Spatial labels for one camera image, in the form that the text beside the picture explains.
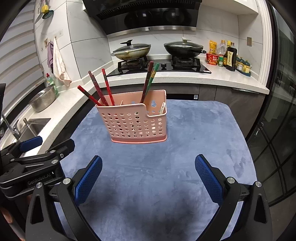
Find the right hand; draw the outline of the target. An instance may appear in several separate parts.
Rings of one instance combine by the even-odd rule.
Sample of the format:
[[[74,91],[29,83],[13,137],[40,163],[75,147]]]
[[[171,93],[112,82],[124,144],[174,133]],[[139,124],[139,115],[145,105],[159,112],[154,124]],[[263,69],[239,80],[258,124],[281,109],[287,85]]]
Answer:
[[[8,200],[1,193],[1,232],[4,240],[26,240],[26,218],[31,196]]]

